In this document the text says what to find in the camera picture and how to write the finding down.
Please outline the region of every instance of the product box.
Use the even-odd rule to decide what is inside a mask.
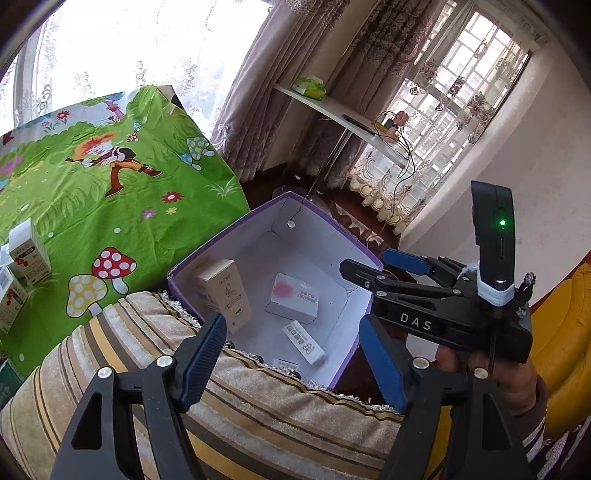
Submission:
[[[306,330],[300,325],[300,322],[294,320],[287,325],[283,332],[291,343],[300,351],[310,365],[320,363],[324,359],[324,350],[320,345],[310,336]]]
[[[0,265],[6,265],[16,278],[23,278],[24,275],[22,274],[22,270],[16,265],[10,256],[10,248],[8,244],[4,244],[0,248]]]
[[[0,267],[0,331],[8,333],[27,299],[27,291],[6,265]]]
[[[236,333],[250,320],[251,306],[234,260],[211,261],[195,270],[194,279],[203,306],[224,315],[230,332]]]
[[[265,311],[301,323],[311,323],[318,316],[318,292],[300,280],[277,273]]]
[[[0,365],[0,410],[21,388],[23,381],[10,359]]]
[[[34,285],[51,273],[47,250],[31,218],[10,230],[8,244],[11,258],[22,269],[30,285]]]

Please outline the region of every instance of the lace curtain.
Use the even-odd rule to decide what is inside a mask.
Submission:
[[[412,146],[412,161],[402,168],[367,147],[349,173],[349,187],[396,234],[482,135],[523,68],[533,40],[539,46],[545,43],[526,22],[506,15],[495,18],[472,2],[448,1],[389,108],[410,117],[401,133]]]
[[[270,3],[67,0],[2,79],[0,129],[4,133],[85,99],[153,83],[173,85],[209,137]]]

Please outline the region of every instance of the striped fabric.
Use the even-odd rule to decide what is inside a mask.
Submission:
[[[32,479],[48,480],[97,369],[138,370],[193,334],[156,294],[121,299],[52,350],[0,413],[0,435]],[[156,480],[142,407],[134,406],[133,413],[145,477]],[[211,480],[336,480],[377,478],[400,418],[309,390],[225,349],[184,423]]]

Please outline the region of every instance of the green tissue package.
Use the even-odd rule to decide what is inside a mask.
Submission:
[[[326,95],[324,82],[317,77],[299,77],[291,89],[313,100],[322,100]]]

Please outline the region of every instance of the white wall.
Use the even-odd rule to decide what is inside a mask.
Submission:
[[[532,56],[483,137],[407,229],[401,249],[476,261],[472,179],[512,189],[516,280],[536,273],[533,301],[591,249],[591,94],[556,43]]]

